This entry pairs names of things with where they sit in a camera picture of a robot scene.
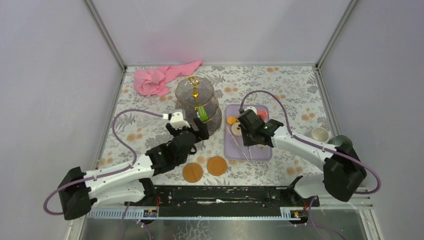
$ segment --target cable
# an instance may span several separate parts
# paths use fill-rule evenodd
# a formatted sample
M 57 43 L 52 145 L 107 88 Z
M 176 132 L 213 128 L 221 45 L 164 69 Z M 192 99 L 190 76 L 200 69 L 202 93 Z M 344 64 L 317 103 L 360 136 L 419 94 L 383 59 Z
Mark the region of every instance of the cable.
M 122 226 L 123 226 L 123 223 L 124 223 L 124 218 L 125 218 L 125 216 L 127 216 L 128 208 L 130 208 L 130 203 L 128 203 L 126 205 L 125 210 L 123 211 L 122 217 L 120 219 L 120 223 L 119 223 L 118 237 L 121 240 L 124 239 L 124 235 L 122 234 Z
M 159 209 L 159 205 L 161 204 L 161 197 L 157 196 L 156 197 L 156 215 L 159 215 L 158 209 Z
M 146 228 L 147 229 L 147 232 L 148 232 L 148 239 L 149 240 L 152 240 L 153 239 L 153 237 L 152 237 L 152 231 L 150 230 L 150 228 L 149 228 L 149 226 L 147 225 L 147 224 L 145 224 L 144 222 L 142 222 L 142 221 L 137 221 L 137 224 L 138 223 L 141 223 L 141 226 L 144 228 Z
M 308 212 L 309 212 L 309 220 L 310 220 L 310 223 L 312 224 L 312 226 L 313 226 L 313 228 L 316 230 L 316 232 L 321 236 L 321 238 L 323 238 L 323 239 L 325 239 L 325 240 L 328 240 L 325 236 L 323 236 L 322 234 L 321 234 L 321 232 L 320 231 L 318 231 L 318 229 L 317 229 L 317 227 L 321 227 L 321 228 L 323 228 L 323 229 L 328 229 L 328 230 L 330 230 L 330 231 L 333 231 L 333 232 L 335 232 L 337 235 L 339 235 L 340 237 L 341 237 L 341 239 L 343 239 L 343 240 L 347 240 L 346 239 L 346 237 L 345 236 L 343 236 L 343 234 L 341 233 L 341 232 L 339 232 L 339 231 L 337 231 L 336 229 L 334 229 L 334 228 L 332 228 L 332 227 L 330 227 L 330 226 L 326 226 L 326 225 L 322 225 L 322 224 L 317 224 L 317 223 L 315 223 L 314 222 L 314 220 L 312 219 L 312 204 L 314 203 L 314 200 L 315 199 L 317 199 L 317 196 L 314 196 L 313 198 L 312 198 L 312 200 L 310 201 L 310 204 L 309 204 L 309 209 L 308 209 Z
M 284 108 L 284 106 L 283 106 L 283 104 L 281 103 L 281 101 L 274 95 L 274 94 L 272 94 L 272 93 L 270 93 L 269 91 L 265 91 L 265 90 L 255 90 L 255 91 L 251 91 L 251 92 L 249 92 L 248 94 L 246 94 L 246 96 L 244 96 L 243 97 L 243 99 L 241 100 L 241 104 L 240 104 L 240 109 L 242 110 L 243 109 L 243 104 L 245 104 L 245 100 L 246 100 L 246 98 L 249 96 L 249 95 L 251 95 L 251 94 L 254 94 L 254 93 L 264 93 L 264 94 L 268 94 L 268 95 L 270 95 L 271 97 L 273 97 L 277 102 L 278 102 L 278 104 L 280 105 L 280 107 L 281 107 L 281 109 L 282 109 L 282 111 L 284 112 L 284 118 L 285 118 L 285 125 L 287 126 L 287 131 L 288 131 L 288 133 L 294 138 L 294 139 L 296 139 L 296 140 L 298 140 L 298 141 L 300 141 L 300 142 L 302 142 L 302 143 L 304 143 L 304 144 L 307 144 L 307 145 L 309 145 L 309 146 L 312 146 L 312 147 L 314 147 L 314 148 L 317 148 L 317 149 L 319 149 L 319 150 L 323 150 L 323 151 L 326 151 L 326 152 L 329 152 L 329 153 L 332 153 L 332 154 L 335 154 L 335 155 L 338 155 L 338 156 L 340 156 L 340 157 L 342 157 L 342 158 L 345 158 L 345 159 L 347 159 L 347 160 L 350 160 L 350 161 L 352 161 L 352 162 L 354 162 L 355 164 L 357 164 L 357 165 L 359 165 L 359 166 L 361 166 L 361 167 L 363 167 L 363 168 L 365 168 L 366 170 L 368 170 L 372 175 L 374 175 L 374 177 L 375 177 L 375 179 L 377 180 L 377 186 L 375 187 L 375 189 L 374 190 L 371 190 L 371 191 L 366 191 L 366 192 L 362 192 L 362 191 L 355 191 L 354 193 L 355 194 L 360 194 L 360 195 L 368 195 L 368 194 L 374 194 L 374 193 L 376 193 L 376 192 L 378 192 L 379 190 L 380 190 L 380 188 L 381 188 L 381 185 L 382 185 L 382 181 L 381 181 L 381 179 L 380 179 L 380 177 L 379 177 L 379 175 L 373 170 L 373 169 L 371 169 L 371 167 L 369 167 L 368 165 L 366 165 L 365 163 L 362 163 L 361 161 L 358 161 L 357 159 L 355 159 L 355 158 L 353 158 L 353 157 L 351 157 L 351 156 L 348 156 L 348 155 L 346 155 L 346 154 L 343 154 L 343 153 L 340 153 L 340 152 L 338 152 L 338 151 L 334 151 L 334 150 L 332 150 L 332 149 L 329 149 L 329 148 L 326 148 L 326 147 L 324 147 L 324 148 L 322 148 L 320 145 L 318 145 L 318 144 L 315 144 L 315 143 L 313 143 L 313 142 L 310 142 L 310 141 L 308 141 L 308 140 L 304 140 L 304 139 L 302 139 L 302 138 L 300 138 L 300 137 L 298 137 L 298 136 L 296 136 L 295 134 L 293 134 L 293 132 L 292 132 L 292 129 L 290 128 L 290 124 L 289 124 L 289 117 L 288 117 L 288 115 L 287 115 L 287 112 L 286 112 L 286 109 Z
M 332 232 L 336 233 L 337 235 L 339 235 L 343 240 L 346 240 L 346 238 L 342 235 L 341 232 L 339 232 L 338 230 L 336 230 L 336 229 L 334 229 L 330 226 L 322 225 L 322 224 L 319 224 L 319 223 L 315 223 L 315 226 L 318 227 L 318 228 L 322 228 L 322 229 L 325 229 L 325 230 L 332 231 Z M 289 227 L 289 228 L 296 227 L 296 228 L 299 228 L 299 227 L 313 227 L 313 225 L 307 224 L 307 223 L 304 223 L 304 224 L 299 223 L 299 224 L 295 224 L 295 225 L 293 225 L 293 224 L 282 225 L 281 227 Z
M 305 201 L 303 205 L 303 211 L 306 211 L 307 208 L 308 208 L 308 201 Z
M 131 109 L 127 109 L 127 110 L 123 110 L 123 111 L 121 111 L 121 112 L 120 112 L 120 113 L 118 113 L 118 114 L 115 116 L 115 118 L 113 119 L 113 121 L 112 121 L 112 133 L 113 133 L 113 135 L 115 136 L 115 138 L 118 140 L 118 142 L 120 142 L 120 143 L 121 143 L 122 145 L 124 145 L 127 149 L 129 149 L 129 150 L 131 151 L 131 153 L 134 155 L 134 159 L 132 160 L 132 165 L 134 165 L 134 164 L 136 163 L 136 161 L 137 161 L 137 153 L 136 153 L 136 151 L 135 151 L 132 147 L 130 147 L 128 144 L 126 144 L 124 141 L 122 141 L 122 139 L 121 139 L 121 138 L 117 135 L 117 131 L 116 131 L 116 129 L 115 129 L 115 124 L 116 124 L 116 121 L 117 121 L 118 117 L 119 117 L 119 116 L 121 116 L 122 114 L 125 114 L 125 113 L 128 113 L 128 112 L 140 112 L 140 113 L 150 114 L 150 115 L 152 115 L 152 116 L 160 117 L 160 118 L 162 117 L 162 115 L 157 114 L 157 113 L 154 113 L 154 112 L 146 111 L 146 110 L 141 110 L 141 109 L 131 108 Z M 111 176 L 111 175 L 114 175 L 114 174 L 119 174 L 119 173 L 122 173 L 122 172 L 124 172 L 124 171 L 126 171 L 126 170 L 130 169 L 130 168 L 131 168 L 131 165 L 128 165 L 127 167 L 124 167 L 123 169 L 120 169 L 120 170 L 115 170 L 115 171 L 112 171 L 112 172 L 103 173 L 103 174 L 98 175 L 98 176 L 97 176 L 97 179 L 104 178 L 104 177 L 108 177 L 108 176 Z M 42 206 L 42 207 L 43 207 L 43 209 L 44 209 L 44 211 L 45 211 L 46 213 L 50 214 L 50 215 L 55 215 L 55 216 L 64 214 L 63 212 L 54 212 L 54 211 L 50 211 L 50 210 L 47 208 L 47 204 L 49 203 L 50 199 L 51 199 L 51 198 L 52 198 L 55 194 L 57 194 L 58 192 L 60 192 L 60 191 L 62 191 L 62 190 L 64 190 L 64 189 L 66 189 L 67 187 L 70 187 L 70 186 L 75 185 L 75 184 L 83 183 L 83 182 L 86 182 L 86 181 L 94 180 L 94 179 L 95 179 L 95 177 L 94 177 L 94 176 L 87 177 L 87 178 L 82 178 L 82 179 L 79 179 L 79 180 L 75 180 L 75 181 L 68 182 L 67 184 L 65 184 L 65 185 L 63 185 L 63 186 L 61 186 L 61 187 L 57 188 L 57 189 L 56 189 L 56 190 L 54 190 L 52 193 L 50 193 L 50 195 L 48 195 L 48 197 L 45 199 L 45 201 L 44 201 L 44 203 L 43 203 L 43 206 Z

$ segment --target orange coaster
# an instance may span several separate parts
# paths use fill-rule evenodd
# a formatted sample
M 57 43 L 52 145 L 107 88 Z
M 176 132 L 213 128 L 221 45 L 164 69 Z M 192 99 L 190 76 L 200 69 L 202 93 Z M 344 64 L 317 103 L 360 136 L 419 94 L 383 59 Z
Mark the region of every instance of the orange coaster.
M 227 171 L 227 162 L 220 156 L 211 157 L 207 161 L 207 171 L 214 176 L 221 176 Z
M 236 119 L 236 117 L 235 116 L 229 116 L 229 117 L 227 117 L 227 119 L 226 119 L 226 123 L 227 124 L 229 124 L 229 125 L 233 125 L 233 124 L 235 124 L 237 122 L 237 119 Z
M 202 176 L 203 168 L 197 163 L 189 163 L 182 169 L 182 177 L 189 183 L 198 182 Z

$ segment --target glass panel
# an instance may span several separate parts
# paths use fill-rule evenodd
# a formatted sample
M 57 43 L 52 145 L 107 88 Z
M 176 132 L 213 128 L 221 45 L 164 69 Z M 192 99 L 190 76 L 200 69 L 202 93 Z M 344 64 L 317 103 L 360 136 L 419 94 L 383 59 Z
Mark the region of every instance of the glass panel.
M 340 231 L 346 239 L 366 240 L 367 236 L 358 213 L 353 210 L 313 210 L 316 223 Z M 82 240 L 116 240 L 120 220 L 88 218 L 81 233 Z M 275 220 L 156 220 L 148 225 L 156 240 L 314 240 L 322 239 L 312 225 L 294 227 L 288 221 Z M 328 240 L 340 236 L 319 228 Z M 124 240 L 149 239 L 146 227 L 135 220 L 124 220 Z

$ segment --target green object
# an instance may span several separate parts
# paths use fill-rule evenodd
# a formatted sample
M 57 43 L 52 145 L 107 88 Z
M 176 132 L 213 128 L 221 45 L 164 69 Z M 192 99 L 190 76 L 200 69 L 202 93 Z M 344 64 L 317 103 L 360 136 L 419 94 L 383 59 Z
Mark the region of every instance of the green object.
M 205 122 L 209 119 L 208 115 L 206 114 L 205 108 L 203 106 L 199 106 L 197 108 L 197 113 L 199 114 L 200 121 Z

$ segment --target purple tray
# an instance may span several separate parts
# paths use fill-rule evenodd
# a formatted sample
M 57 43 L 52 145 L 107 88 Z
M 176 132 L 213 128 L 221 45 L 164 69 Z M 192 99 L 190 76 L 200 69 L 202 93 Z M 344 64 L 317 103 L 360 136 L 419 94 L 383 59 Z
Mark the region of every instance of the purple tray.
M 254 106 L 257 110 L 265 110 L 267 113 L 267 117 L 270 117 L 270 113 L 268 111 L 268 108 L 263 105 L 244 105 L 244 107 L 248 106 Z M 233 136 L 235 140 L 237 141 L 238 145 L 240 146 L 243 153 L 240 151 L 239 147 L 237 147 L 236 143 L 234 142 L 233 138 L 231 137 L 231 126 L 227 123 L 227 118 L 230 116 L 237 117 L 239 115 L 239 104 L 230 104 L 225 108 L 225 129 L 224 129 L 224 156 L 228 160 L 237 160 L 237 161 L 246 161 L 246 158 L 243 156 L 243 153 L 246 155 L 247 159 L 249 158 L 249 151 L 246 146 L 243 145 L 243 139 L 241 136 Z M 250 146 L 250 154 L 252 157 L 252 161 L 269 161 L 272 156 L 273 152 L 270 147 L 267 147 L 265 149 L 260 149 L 257 146 Z

